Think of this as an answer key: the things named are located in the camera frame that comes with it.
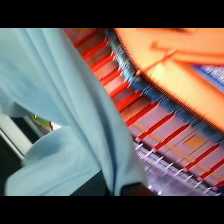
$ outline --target orange surface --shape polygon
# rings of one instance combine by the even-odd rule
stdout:
[[[150,47],[155,41],[150,35],[150,29],[115,29],[137,69],[143,70],[164,55],[164,51]],[[224,130],[224,94],[201,78],[191,66],[169,59],[145,75],[174,99]]]

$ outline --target orange fabric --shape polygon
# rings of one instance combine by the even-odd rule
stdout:
[[[150,47],[155,41],[150,35],[151,28],[115,30],[137,69],[144,70],[164,56],[163,51]],[[168,59],[147,71],[145,75],[174,99],[224,130],[224,94],[201,78],[191,66]]]

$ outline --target red stripe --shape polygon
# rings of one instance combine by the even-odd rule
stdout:
[[[124,89],[128,87],[129,83],[128,82],[123,82],[120,86],[118,86],[115,90],[113,90],[110,93],[110,97],[113,98],[117,96],[120,92],[122,92]]]
[[[77,44],[75,44],[75,47],[80,47],[82,44],[84,44],[85,42],[87,42],[88,40],[90,40],[92,37],[94,37],[99,32],[100,32],[100,29],[99,28],[95,29],[93,32],[91,32],[89,35],[87,35],[85,38],[83,38]]]
[[[222,187],[222,186],[224,186],[224,180],[220,181],[219,183],[217,183],[217,184],[215,185],[215,187],[217,187],[217,188],[220,188],[220,187]]]
[[[213,145],[211,148],[209,148],[207,151],[203,152],[200,156],[198,156],[193,162],[189,163],[185,169],[189,170],[193,166],[195,166],[197,163],[199,163],[202,159],[204,159],[206,156],[214,152],[219,147],[219,144]]]
[[[158,103],[152,103],[147,105],[144,109],[142,109],[141,111],[139,111],[137,114],[135,114],[133,117],[129,118],[126,121],[126,125],[130,126],[133,123],[135,123],[139,118],[141,118],[142,116],[144,116],[145,114],[147,114],[150,110],[152,110]]]
[[[109,56],[103,58],[102,60],[97,62],[95,65],[91,66],[92,71],[96,72],[97,70],[102,68],[105,64],[107,64],[108,62],[112,61],[113,57],[114,57],[113,55],[109,55]]]
[[[166,123],[171,117],[174,116],[174,113],[171,113],[167,116],[165,116],[162,120],[154,124],[151,128],[148,129],[148,131],[143,132],[138,138],[143,140],[147,135],[151,134],[153,131],[155,131],[157,128],[159,128],[162,124]]]
[[[110,74],[108,74],[105,77],[103,77],[102,79],[100,79],[100,82],[103,86],[105,86],[107,83],[109,83],[110,81],[112,81],[113,79],[118,77],[120,74],[121,74],[121,70],[115,69]]]
[[[141,96],[141,93],[133,93],[131,96],[128,96],[121,102],[119,102],[116,107],[118,111],[121,113],[125,108],[133,104],[139,97]]]
[[[83,59],[86,60],[89,57],[91,57],[93,54],[95,54],[97,51],[99,51],[100,49],[102,49],[103,47],[105,47],[108,43],[108,40],[104,40],[102,42],[100,42],[98,45],[96,45],[95,47],[91,48],[90,50],[88,50],[86,53],[84,53],[82,55]]]
[[[167,138],[165,138],[162,142],[160,142],[158,145],[155,146],[156,150],[159,150],[162,146],[166,145],[169,141],[171,141],[173,138],[175,138],[177,135],[179,135],[181,132],[183,132],[189,125],[186,124],[179,129],[177,129],[175,132],[173,132],[171,135],[169,135]]]
[[[203,173],[199,178],[205,179],[207,176],[209,176],[210,174],[212,174],[213,172],[215,172],[215,170],[217,170],[223,164],[224,164],[224,159],[222,159],[217,164],[215,164],[209,171]]]

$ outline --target yellow square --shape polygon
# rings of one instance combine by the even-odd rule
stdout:
[[[206,139],[199,135],[193,135],[184,142],[189,149],[195,150],[205,144]]]

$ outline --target light blue fabric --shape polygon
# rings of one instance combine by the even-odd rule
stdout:
[[[0,90],[19,105],[1,100],[3,112],[65,126],[34,144],[8,195],[70,195],[101,169],[115,195],[146,184],[126,125],[62,30],[0,29]]]

